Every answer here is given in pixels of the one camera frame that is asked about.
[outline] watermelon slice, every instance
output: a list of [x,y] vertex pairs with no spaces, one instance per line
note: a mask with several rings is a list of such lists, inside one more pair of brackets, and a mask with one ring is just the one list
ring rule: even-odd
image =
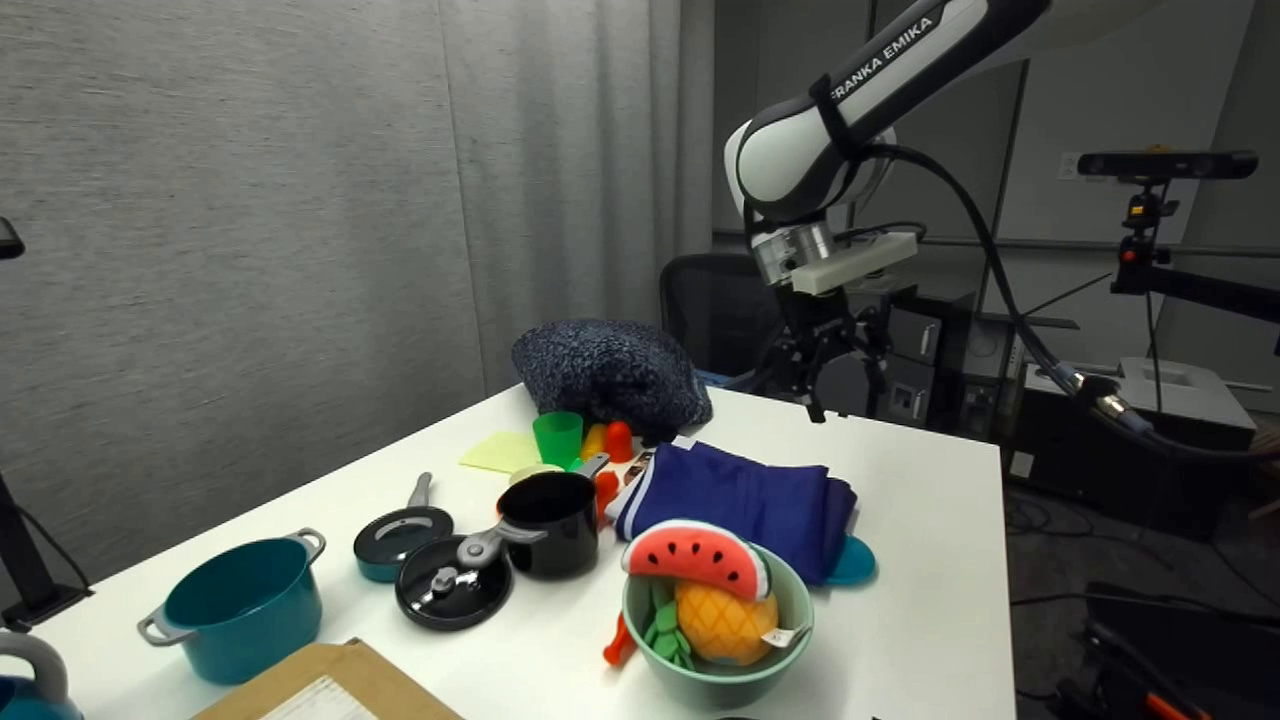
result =
[[641,532],[625,558],[625,571],[694,581],[739,600],[768,598],[768,571],[750,544],[698,521],[665,521]]

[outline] toy fruit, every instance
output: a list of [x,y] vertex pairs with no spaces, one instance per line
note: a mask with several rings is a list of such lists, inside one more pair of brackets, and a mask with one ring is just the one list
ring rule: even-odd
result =
[[625,571],[694,581],[734,600],[768,598],[768,571],[750,544],[698,521],[665,521],[641,532],[625,558]]
[[759,666],[771,645],[764,635],[777,629],[777,598],[739,600],[713,586],[677,586],[677,615],[690,654],[708,666]]

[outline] teal pot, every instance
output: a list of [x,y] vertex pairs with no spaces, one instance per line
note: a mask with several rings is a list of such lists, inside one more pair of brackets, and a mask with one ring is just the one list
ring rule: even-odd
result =
[[322,537],[301,528],[211,558],[135,633],[155,650],[183,645],[211,686],[245,686],[321,635],[321,552]]
[[0,633],[0,660],[32,666],[32,676],[0,676],[0,720],[75,720],[62,660],[34,635]]

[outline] green toy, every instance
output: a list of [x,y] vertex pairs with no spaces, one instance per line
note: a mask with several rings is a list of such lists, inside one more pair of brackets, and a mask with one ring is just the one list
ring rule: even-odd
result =
[[657,612],[650,612],[650,623],[644,629],[644,645],[677,666],[677,669],[690,669],[690,650],[678,633],[678,619],[677,619],[677,600],[665,600]]

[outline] cardboard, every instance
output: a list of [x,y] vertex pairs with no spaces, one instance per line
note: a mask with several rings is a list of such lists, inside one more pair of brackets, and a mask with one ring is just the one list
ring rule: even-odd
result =
[[302,720],[302,717],[345,717],[345,720],[456,720],[448,705],[423,693],[390,660],[358,639],[347,645],[306,645],[257,679],[240,686],[220,705],[202,710],[194,720]]

